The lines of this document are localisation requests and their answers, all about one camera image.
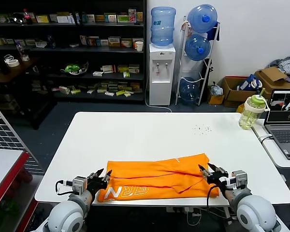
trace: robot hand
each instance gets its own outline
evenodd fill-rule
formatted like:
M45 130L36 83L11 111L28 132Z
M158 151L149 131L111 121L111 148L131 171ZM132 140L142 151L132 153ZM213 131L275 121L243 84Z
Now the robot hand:
M49 217L33 232L79 232L90 206L100 189L106 189L112 170L99 177L103 169L91 173L87 178L77 176L73 181L60 180L56 183L58 195L71 193L67 201L57 204ZM71 192L59 193L57 185L72 187Z
M229 201L230 207L236 212L240 224L250 232L290 232L286 225L277 217L272 204L261 196L252 195L247 188L247 173L242 170L229 174L223 168L208 164L213 170L199 165L208 184L219 187L222 195Z

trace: blue water jug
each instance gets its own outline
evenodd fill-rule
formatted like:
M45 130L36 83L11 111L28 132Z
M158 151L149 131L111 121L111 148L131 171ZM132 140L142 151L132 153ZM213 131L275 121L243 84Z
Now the blue water jug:
M173 43L176 9L173 7L154 7L151 10L151 42L159 46Z
M185 45L185 52L191 60L205 59L211 51L211 44L201 35L191 35Z
M208 32L217 23L217 11L208 4L197 6L189 12L188 22L195 32Z
M191 77L185 77L180 80L179 84L179 95L183 100L183 103L194 104L199 100L200 89L197 83L192 83L195 80Z

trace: paper cup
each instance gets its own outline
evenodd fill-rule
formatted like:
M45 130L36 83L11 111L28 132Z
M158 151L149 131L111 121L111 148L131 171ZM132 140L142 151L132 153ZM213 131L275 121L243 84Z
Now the paper cup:
M142 52L144 42L142 42L142 41L137 41L137 42L135 42L135 43L136 43L136 50L137 50L138 52Z

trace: orange cloth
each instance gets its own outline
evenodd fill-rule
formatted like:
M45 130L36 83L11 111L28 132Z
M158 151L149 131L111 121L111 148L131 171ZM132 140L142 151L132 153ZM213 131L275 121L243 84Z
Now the orange cloth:
M113 170L106 190L98 201L206 197L209 185L198 164L207 168L206 154L154 162L108 161L107 171ZM217 188L211 197L219 195Z

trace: laptop screen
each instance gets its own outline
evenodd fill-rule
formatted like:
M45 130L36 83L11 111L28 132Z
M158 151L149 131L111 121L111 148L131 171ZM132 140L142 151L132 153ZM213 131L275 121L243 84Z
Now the laptop screen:
M273 90L266 123L290 123L290 90Z

